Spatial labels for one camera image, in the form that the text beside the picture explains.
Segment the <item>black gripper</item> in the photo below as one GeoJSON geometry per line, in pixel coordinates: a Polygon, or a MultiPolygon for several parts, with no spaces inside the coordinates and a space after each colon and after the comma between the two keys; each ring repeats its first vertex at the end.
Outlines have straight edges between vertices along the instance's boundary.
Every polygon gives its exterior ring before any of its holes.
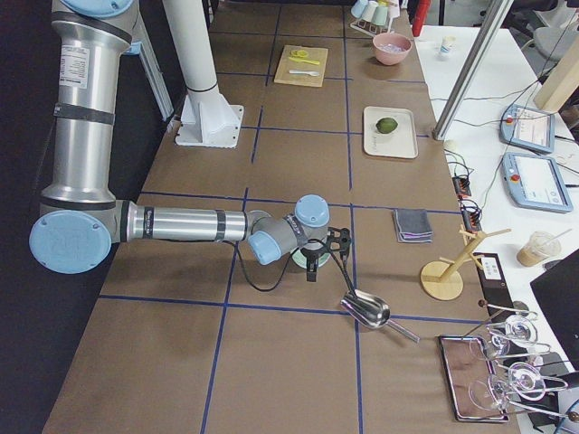
{"type": "Polygon", "coordinates": [[[348,228],[328,227],[325,236],[310,238],[300,251],[308,258],[306,264],[307,282],[316,282],[318,275],[317,258],[328,253],[330,257],[336,255],[342,265],[346,265],[349,259],[351,247],[351,234],[348,228]]]}

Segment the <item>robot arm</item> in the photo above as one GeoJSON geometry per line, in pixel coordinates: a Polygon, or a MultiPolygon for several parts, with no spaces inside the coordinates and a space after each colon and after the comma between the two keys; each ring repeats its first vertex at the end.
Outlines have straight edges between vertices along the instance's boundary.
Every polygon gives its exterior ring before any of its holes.
{"type": "Polygon", "coordinates": [[[109,160],[122,54],[139,46],[163,116],[173,109],[136,1],[56,1],[52,26],[62,40],[54,108],[52,183],[41,194],[30,250],[47,269],[76,274],[96,268],[113,244],[133,240],[247,241],[267,265],[296,253],[309,281],[323,260],[344,267],[348,229],[329,224],[327,202],[309,194],[276,219],[262,211],[230,212],[139,206],[109,190],[109,160]]]}

